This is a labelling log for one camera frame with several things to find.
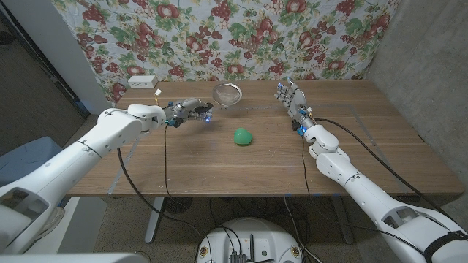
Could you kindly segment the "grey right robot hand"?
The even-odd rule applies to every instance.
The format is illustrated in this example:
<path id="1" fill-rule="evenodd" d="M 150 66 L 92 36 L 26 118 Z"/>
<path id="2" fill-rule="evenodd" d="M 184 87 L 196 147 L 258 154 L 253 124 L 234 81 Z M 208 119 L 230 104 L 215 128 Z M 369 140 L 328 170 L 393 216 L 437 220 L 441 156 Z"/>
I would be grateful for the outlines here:
<path id="1" fill-rule="evenodd" d="M 316 125 L 312 117 L 312 107 L 308 105 L 304 92 L 290 77 L 287 78 L 286 85 L 277 85 L 274 96 L 284 105 L 294 123 L 299 123 L 305 129 Z"/>

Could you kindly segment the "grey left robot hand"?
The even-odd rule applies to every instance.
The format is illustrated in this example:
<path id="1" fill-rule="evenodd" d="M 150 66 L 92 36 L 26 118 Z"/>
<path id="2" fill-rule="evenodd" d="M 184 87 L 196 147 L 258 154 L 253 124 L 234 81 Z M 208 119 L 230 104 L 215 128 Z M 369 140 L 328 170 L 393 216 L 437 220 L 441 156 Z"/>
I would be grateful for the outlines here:
<path id="1" fill-rule="evenodd" d="M 163 108 L 166 115 L 166 124 L 178 128 L 187 121 L 210 122 L 213 105 L 210 102 L 203 102 L 200 99 L 189 98 L 176 102 L 169 102 Z"/>

